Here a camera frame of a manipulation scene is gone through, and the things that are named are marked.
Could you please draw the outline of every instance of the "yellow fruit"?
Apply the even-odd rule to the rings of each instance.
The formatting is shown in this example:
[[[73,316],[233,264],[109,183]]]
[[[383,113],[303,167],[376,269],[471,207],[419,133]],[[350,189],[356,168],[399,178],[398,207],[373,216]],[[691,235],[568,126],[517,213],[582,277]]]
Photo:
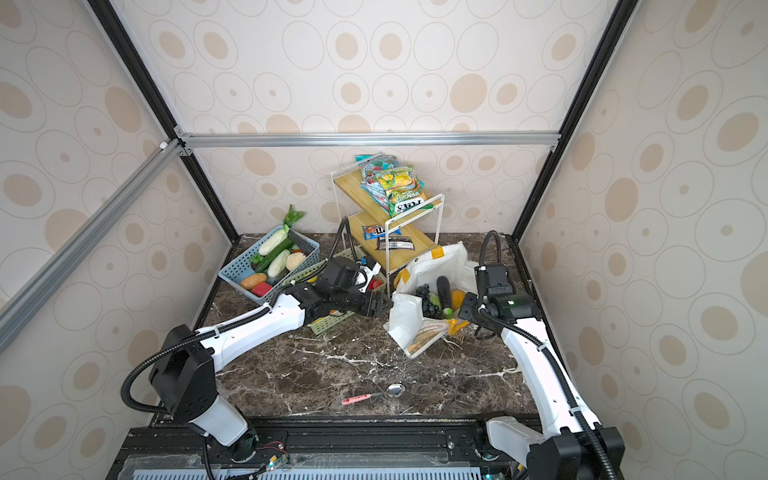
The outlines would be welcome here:
[[[458,312],[458,309],[462,307],[465,295],[466,293],[462,292],[461,290],[453,290],[451,292],[451,308],[455,312]]]

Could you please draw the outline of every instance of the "potato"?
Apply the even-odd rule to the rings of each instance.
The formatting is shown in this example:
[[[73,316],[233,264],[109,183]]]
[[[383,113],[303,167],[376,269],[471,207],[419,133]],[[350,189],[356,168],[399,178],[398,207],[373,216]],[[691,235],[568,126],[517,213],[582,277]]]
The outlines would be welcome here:
[[[243,279],[242,282],[240,282],[240,286],[243,287],[245,290],[251,290],[259,283],[266,282],[266,275],[263,273],[255,273],[251,276],[248,276]]]

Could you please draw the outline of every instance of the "wooden shelf board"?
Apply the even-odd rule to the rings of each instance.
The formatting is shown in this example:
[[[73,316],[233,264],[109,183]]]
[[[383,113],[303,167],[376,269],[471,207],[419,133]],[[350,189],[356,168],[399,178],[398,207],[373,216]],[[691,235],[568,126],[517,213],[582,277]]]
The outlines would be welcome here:
[[[369,215],[374,219],[372,223],[368,224],[380,224],[383,227],[384,223],[389,220],[389,214],[386,213],[375,201],[373,201],[368,192],[360,188],[360,182],[362,182],[362,172],[360,169],[355,169],[346,175],[342,175],[341,177],[336,178],[334,181],[336,182],[336,186],[339,187],[342,192],[347,194],[349,198],[351,198],[353,202],[357,204],[358,207],[368,212]],[[431,194],[426,190],[423,190],[423,192],[427,199],[432,197]],[[439,203],[439,201],[436,201],[433,203],[433,205],[437,205]],[[418,215],[421,212],[421,210],[414,212],[413,214],[403,218],[403,220],[408,220],[409,218]]]
[[[349,228],[352,231],[352,236],[355,237],[355,240],[357,240],[358,243],[362,245],[362,248],[366,252],[370,253],[371,257],[373,257],[377,262],[379,262],[382,265],[382,268],[384,270],[387,270],[386,251],[376,249],[376,246],[378,245],[378,239],[374,238],[372,240],[365,240],[365,237],[362,234],[363,225],[376,225],[378,223],[382,225],[384,224],[384,222],[382,222],[381,220],[375,219],[368,212],[365,212],[365,211],[352,215],[349,218]],[[431,241],[429,237],[423,234],[421,230],[414,227],[412,224],[401,227],[400,231],[402,232],[401,234],[404,237],[410,237],[411,241],[413,242],[413,246],[415,247],[415,250],[390,250],[389,251],[389,263],[390,263],[389,272],[390,273],[394,272],[401,266],[404,266],[406,263],[413,260],[418,255],[421,255],[422,253],[428,250],[431,250],[435,246],[435,242]]]

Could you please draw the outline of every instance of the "green plastic basket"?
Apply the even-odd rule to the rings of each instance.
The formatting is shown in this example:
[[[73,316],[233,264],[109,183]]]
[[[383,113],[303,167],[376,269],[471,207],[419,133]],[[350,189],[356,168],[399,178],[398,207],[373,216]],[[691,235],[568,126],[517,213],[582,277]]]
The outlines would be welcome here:
[[[360,248],[360,246],[358,245],[355,245],[355,253],[357,253],[358,258],[362,258],[366,254],[365,252],[362,251],[362,248]],[[334,255],[334,257],[345,257],[352,260],[352,251],[351,249],[348,248],[342,252],[338,252],[336,255]],[[291,273],[285,280],[283,280],[282,284],[288,285],[294,280],[300,280],[302,278],[307,278],[307,277],[309,277],[309,280],[311,280],[312,277],[318,274],[325,265],[326,265],[326,260],[323,259],[319,263],[315,263],[314,265],[310,266],[309,268],[305,268],[300,272]],[[374,291],[378,291],[384,288],[386,283],[386,277],[384,277],[381,274],[381,272],[377,273],[373,278],[376,278],[377,280],[382,281],[382,284],[380,286],[373,289]],[[323,333],[329,328],[340,324],[344,320],[350,318],[352,315],[354,315],[354,312],[344,312],[344,313],[337,313],[336,315],[324,316],[310,323],[310,329],[312,329],[315,335],[318,336],[320,333]]]

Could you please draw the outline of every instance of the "white shopping bag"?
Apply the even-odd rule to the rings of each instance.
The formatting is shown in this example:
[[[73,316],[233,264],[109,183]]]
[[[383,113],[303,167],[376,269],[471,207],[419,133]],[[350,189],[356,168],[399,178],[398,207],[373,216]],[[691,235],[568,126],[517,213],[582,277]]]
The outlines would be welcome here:
[[[389,311],[389,321],[384,328],[409,359],[414,359],[441,339],[448,332],[448,322],[425,318],[422,315],[422,299],[412,295],[416,288],[429,285],[437,291],[437,279],[445,276],[452,290],[477,293],[475,267],[470,262],[467,249],[459,242],[445,247],[435,247],[411,260],[395,279],[392,294],[394,306]]]

